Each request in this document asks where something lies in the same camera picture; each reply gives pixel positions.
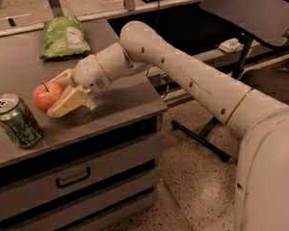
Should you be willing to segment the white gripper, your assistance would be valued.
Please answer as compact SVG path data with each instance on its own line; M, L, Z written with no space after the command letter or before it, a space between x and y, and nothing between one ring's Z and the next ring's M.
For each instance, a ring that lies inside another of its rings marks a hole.
M90 91L100 93L111 85L109 77L95 55L89 55L81 60L74 70L69 68L63 71L51 79L51 82L64 88L46 112L48 116L54 118L65 116L82 106L87 101Z

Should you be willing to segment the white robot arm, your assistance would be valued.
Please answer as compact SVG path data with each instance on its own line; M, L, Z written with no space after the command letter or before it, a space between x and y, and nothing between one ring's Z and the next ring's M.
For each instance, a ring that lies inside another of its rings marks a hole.
M234 231L289 231L289 106L174 48L140 21L125 24L119 38L56 77L66 90L48 115L64 116L153 64L242 138Z

